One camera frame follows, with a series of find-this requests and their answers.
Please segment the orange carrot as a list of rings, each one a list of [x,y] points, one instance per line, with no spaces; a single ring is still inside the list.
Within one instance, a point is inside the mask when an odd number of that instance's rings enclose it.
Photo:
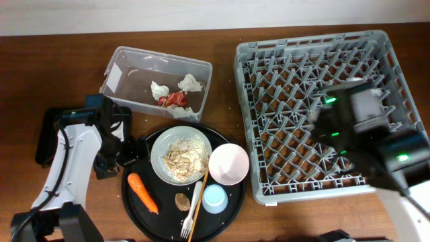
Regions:
[[[130,173],[127,177],[128,184],[136,195],[140,198],[142,203],[147,207],[149,212],[159,213],[159,208],[155,204],[155,201],[151,198],[150,194],[146,190],[140,176],[137,173]]]

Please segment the grey plate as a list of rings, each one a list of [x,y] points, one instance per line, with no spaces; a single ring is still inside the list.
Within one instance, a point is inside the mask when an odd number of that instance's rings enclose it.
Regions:
[[[204,176],[203,174],[199,178],[184,184],[176,183],[169,176],[168,170],[162,160],[163,156],[167,153],[167,149],[169,148],[169,145],[173,143],[176,139],[197,138],[197,137],[202,139],[207,149],[209,150],[209,154],[211,155],[212,147],[206,135],[204,135],[203,132],[199,131],[198,129],[192,128],[191,126],[176,126],[173,128],[169,128],[166,131],[163,131],[161,135],[158,138],[156,138],[150,153],[151,165],[155,173],[164,182],[167,182],[168,184],[172,184],[175,186],[185,186],[196,182],[197,180],[199,180]]]

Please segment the rice and food scraps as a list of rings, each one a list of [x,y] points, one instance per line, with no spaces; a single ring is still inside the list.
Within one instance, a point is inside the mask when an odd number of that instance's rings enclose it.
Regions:
[[[178,138],[169,145],[162,160],[176,183],[187,183],[206,172],[209,150],[200,138]]]

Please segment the white tissue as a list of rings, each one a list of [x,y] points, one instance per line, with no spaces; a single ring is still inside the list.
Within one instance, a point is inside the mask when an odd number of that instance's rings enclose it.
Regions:
[[[196,78],[189,73],[178,83],[178,88],[186,93],[197,92],[203,90],[204,85],[198,82]]]
[[[172,115],[174,119],[188,118],[195,115],[191,107],[184,108],[184,107],[172,104],[168,106],[167,109],[168,109],[168,113],[170,113],[170,115]]]
[[[159,101],[161,97],[169,95],[169,88],[165,85],[158,85],[157,83],[152,81],[150,88],[156,102]]]

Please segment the red wrapper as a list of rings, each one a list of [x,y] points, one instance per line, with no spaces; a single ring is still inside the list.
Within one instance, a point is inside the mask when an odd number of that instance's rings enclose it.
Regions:
[[[170,93],[168,96],[160,97],[156,102],[157,106],[163,108],[168,108],[169,106],[176,105],[184,107],[187,104],[186,93],[184,91],[179,91],[175,93]]]

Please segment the brown cookie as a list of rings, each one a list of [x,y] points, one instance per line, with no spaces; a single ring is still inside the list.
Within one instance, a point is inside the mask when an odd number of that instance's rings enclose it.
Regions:
[[[180,211],[188,211],[191,207],[189,198],[184,193],[177,193],[175,195],[175,205]]]

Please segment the wooden chopstick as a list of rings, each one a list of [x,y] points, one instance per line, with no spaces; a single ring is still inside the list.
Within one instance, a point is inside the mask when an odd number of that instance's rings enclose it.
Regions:
[[[208,176],[209,176],[209,168],[206,169],[206,173],[205,173],[204,180],[203,180],[203,183],[202,183],[202,189],[200,191],[200,196],[199,196],[199,200],[198,200],[198,203],[197,203],[197,206],[196,206],[196,211],[194,212],[194,215],[193,215],[193,224],[191,226],[191,231],[189,233],[188,242],[191,242],[192,237],[193,237],[193,233],[194,233],[194,230],[195,230],[195,227],[196,227],[196,223],[197,223],[197,219],[198,219],[198,214],[199,214],[199,211],[200,211],[200,206],[201,206],[201,203],[202,203],[202,197],[203,197],[204,189],[205,189],[205,186],[206,186],[206,182],[208,180]]]

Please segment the light blue cup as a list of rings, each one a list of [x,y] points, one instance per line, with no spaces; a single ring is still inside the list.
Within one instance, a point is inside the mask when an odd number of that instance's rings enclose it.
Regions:
[[[206,212],[219,214],[228,204],[228,197],[224,189],[216,184],[209,185],[203,193],[202,205]]]

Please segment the pink bowl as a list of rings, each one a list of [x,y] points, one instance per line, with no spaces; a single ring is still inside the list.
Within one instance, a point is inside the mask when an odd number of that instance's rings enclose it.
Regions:
[[[249,167],[247,152],[233,143],[226,143],[215,148],[208,163],[212,178],[225,186],[233,186],[243,181],[248,174]]]

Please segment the white plastic fork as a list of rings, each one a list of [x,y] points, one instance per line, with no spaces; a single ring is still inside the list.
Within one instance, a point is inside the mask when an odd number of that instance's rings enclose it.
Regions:
[[[183,226],[181,228],[181,238],[188,239],[191,233],[191,228],[193,225],[193,217],[198,201],[200,199],[200,194],[202,191],[203,182],[197,181],[193,190],[193,196],[191,199],[191,205],[187,217],[183,221]]]

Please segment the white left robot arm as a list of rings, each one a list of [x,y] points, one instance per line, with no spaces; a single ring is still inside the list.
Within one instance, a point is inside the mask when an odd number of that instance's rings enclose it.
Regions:
[[[59,126],[54,161],[43,190],[29,212],[15,214],[12,241],[45,241],[59,228],[63,241],[103,241],[85,210],[93,162],[103,136],[96,126]]]

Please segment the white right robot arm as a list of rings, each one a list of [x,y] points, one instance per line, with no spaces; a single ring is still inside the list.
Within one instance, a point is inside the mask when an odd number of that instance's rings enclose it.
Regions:
[[[314,140],[352,162],[376,189],[401,241],[429,240],[429,142],[418,131],[392,132],[372,97],[333,97],[309,114]]]

